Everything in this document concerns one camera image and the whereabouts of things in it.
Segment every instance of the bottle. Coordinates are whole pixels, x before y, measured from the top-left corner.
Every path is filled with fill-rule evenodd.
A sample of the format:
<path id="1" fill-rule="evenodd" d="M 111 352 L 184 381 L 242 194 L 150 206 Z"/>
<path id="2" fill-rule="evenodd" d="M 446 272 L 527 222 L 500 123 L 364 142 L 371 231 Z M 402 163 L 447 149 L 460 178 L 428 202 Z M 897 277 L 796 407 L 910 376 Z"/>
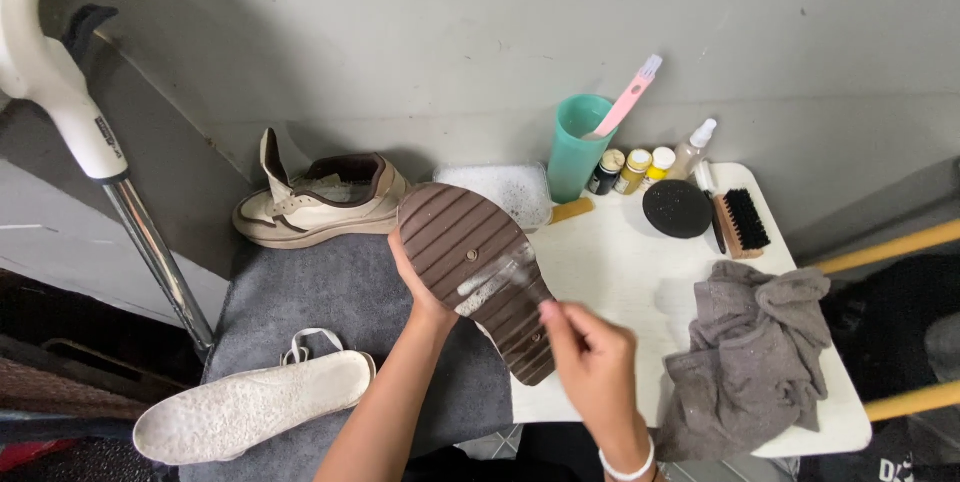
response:
<path id="1" fill-rule="evenodd" d="M 717 120 L 708 118 L 690 135 L 687 142 L 677 145 L 674 150 L 677 161 L 666 174 L 668 181 L 685 181 L 690 178 L 694 168 L 697 167 L 697 163 L 700 163 L 700 160 L 703 159 L 704 149 L 711 142 L 716 127 Z"/>
<path id="2" fill-rule="evenodd" d="M 643 148 L 637 148 L 630 152 L 627 157 L 627 165 L 620 170 L 620 176 L 613 184 L 613 190 L 623 195 L 630 195 L 637 191 L 643 181 L 643 175 L 647 172 L 654 158 L 650 152 Z"/>
<path id="3" fill-rule="evenodd" d="M 618 149 L 611 148 L 603 153 L 600 163 L 593 170 L 593 178 L 586 184 L 586 189 L 594 195 L 606 195 L 614 189 L 614 183 L 620 175 L 620 169 L 627 161 L 627 156 Z"/>
<path id="4" fill-rule="evenodd" d="M 676 160 L 677 156 L 673 153 L 673 150 L 666 146 L 654 150 L 654 164 L 650 169 L 647 169 L 646 176 L 640 182 L 640 191 L 645 192 L 657 182 L 662 181 L 666 177 L 667 169 L 670 169 Z"/>

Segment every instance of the sneaker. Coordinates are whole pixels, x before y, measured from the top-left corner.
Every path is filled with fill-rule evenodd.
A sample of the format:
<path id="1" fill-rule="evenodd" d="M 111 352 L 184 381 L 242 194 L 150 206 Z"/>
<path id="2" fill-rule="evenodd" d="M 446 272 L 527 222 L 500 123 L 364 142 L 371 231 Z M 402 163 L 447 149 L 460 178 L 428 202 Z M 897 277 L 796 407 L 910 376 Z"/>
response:
<path id="1" fill-rule="evenodd" d="M 298 340 L 322 332 L 340 350 L 314 360 Z M 293 365 L 286 365 L 290 359 Z M 365 352 L 344 350 L 330 330 L 296 333 L 281 366 L 236 373 L 168 397 L 133 427 L 133 445 L 167 465 L 234 460 L 305 422 L 354 407 L 377 374 Z"/>
<path id="2" fill-rule="evenodd" d="M 233 225 L 251 242 L 278 250 L 308 248 L 347 233 L 389 234 L 408 188 L 375 153 L 320 159 L 291 180 L 272 129 L 260 141 L 260 166 L 270 187 L 237 205 Z"/>
<path id="3" fill-rule="evenodd" d="M 478 193 L 436 182 L 408 193 L 397 217 L 403 250 L 427 289 L 474 320 L 520 383 L 552 374 L 538 305 L 554 296 L 517 222 Z"/>

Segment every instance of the white table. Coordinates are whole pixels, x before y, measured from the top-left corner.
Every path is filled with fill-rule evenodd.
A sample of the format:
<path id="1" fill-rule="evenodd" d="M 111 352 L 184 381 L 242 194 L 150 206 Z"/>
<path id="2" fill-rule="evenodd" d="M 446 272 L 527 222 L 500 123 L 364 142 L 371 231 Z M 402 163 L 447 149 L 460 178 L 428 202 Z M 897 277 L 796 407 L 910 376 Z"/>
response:
<path id="1" fill-rule="evenodd" d="M 718 193 L 747 188 L 772 243 L 758 259 L 743 261 L 781 275 L 796 270 L 757 180 L 736 163 L 714 164 Z M 596 209 L 530 236 L 546 284 L 561 300 L 582 301 L 599 315 L 636 333 L 636 403 L 653 427 L 659 427 L 673 383 L 664 368 L 668 354 L 690 349 L 688 325 L 697 317 L 693 284 L 704 281 L 718 259 L 714 230 L 699 238 L 677 240 L 656 231 L 643 215 L 642 194 L 590 195 Z M 828 398 L 819 402 L 820 432 L 790 427 L 753 455 L 802 456 L 859 451 L 872 436 L 863 405 L 836 349 L 820 363 Z M 535 387 L 511 378 L 513 418 L 517 424 L 581 420 L 556 372 Z"/>

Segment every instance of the metal pole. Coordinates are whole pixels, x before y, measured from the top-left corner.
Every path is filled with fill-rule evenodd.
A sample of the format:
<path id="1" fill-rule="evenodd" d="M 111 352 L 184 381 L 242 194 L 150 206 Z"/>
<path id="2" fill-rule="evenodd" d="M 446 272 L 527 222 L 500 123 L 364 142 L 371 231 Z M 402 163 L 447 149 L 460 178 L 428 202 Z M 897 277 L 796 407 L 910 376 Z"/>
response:
<path id="1" fill-rule="evenodd" d="M 170 249 L 163 242 L 161 233 L 157 231 L 157 226 L 150 219 L 150 214 L 143 206 L 143 201 L 134 189 L 134 184 L 126 179 L 105 185 L 103 190 L 106 191 L 113 207 L 120 213 L 126 232 L 133 239 L 150 272 L 160 284 L 163 294 L 174 306 L 176 316 L 193 339 L 198 354 L 201 358 L 206 358 L 210 348 L 213 347 L 213 332 L 210 330 L 210 324 L 200 311 L 197 299 L 193 297 L 193 292 L 190 292 L 190 287 L 187 286 L 180 267 L 170 254 Z"/>

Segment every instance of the white sneaker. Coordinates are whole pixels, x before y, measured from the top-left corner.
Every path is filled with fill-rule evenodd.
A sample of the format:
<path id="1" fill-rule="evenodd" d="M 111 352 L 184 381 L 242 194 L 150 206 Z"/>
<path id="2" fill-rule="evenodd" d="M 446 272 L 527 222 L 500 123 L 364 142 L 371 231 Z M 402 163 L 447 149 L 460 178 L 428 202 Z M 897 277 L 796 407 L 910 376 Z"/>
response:
<path id="1" fill-rule="evenodd" d="M 297 341 L 317 332 L 341 352 L 307 361 L 309 352 Z M 291 355 L 295 364 L 285 365 Z M 233 460 L 284 431 L 354 407 L 377 374 L 369 354 L 343 350 L 340 340 L 323 328 L 297 332 L 281 363 L 236 373 L 153 405 L 133 428 L 133 444 L 147 458 L 167 465 Z"/>
<path id="2" fill-rule="evenodd" d="M 270 187 L 237 205 L 233 225 L 255 244 L 280 250 L 308 248 L 347 233 L 389 234 L 409 187 L 375 153 L 320 159 L 291 180 L 272 129 L 260 140 L 260 166 Z"/>

